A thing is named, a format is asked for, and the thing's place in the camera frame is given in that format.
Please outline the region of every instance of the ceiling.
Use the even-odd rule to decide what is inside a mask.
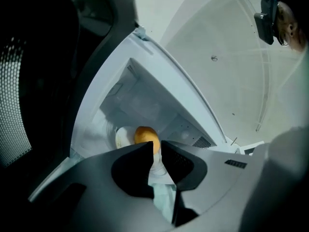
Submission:
[[[166,8],[168,1],[152,4]],[[138,12],[141,5],[137,0]],[[152,34],[197,84],[225,134],[248,145],[269,142],[288,130],[291,123],[278,91],[300,54],[258,38],[253,15],[260,0],[179,0],[177,5],[173,12],[165,11],[169,18],[163,16],[162,27]],[[160,25],[157,15],[159,11],[147,15],[155,21],[152,31]]]

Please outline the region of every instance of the mesh panel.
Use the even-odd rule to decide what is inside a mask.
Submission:
[[[31,150],[19,109],[18,80],[25,41],[12,37],[0,59],[0,164],[7,167]]]
[[[204,137],[200,137],[192,146],[207,149],[211,144]]]

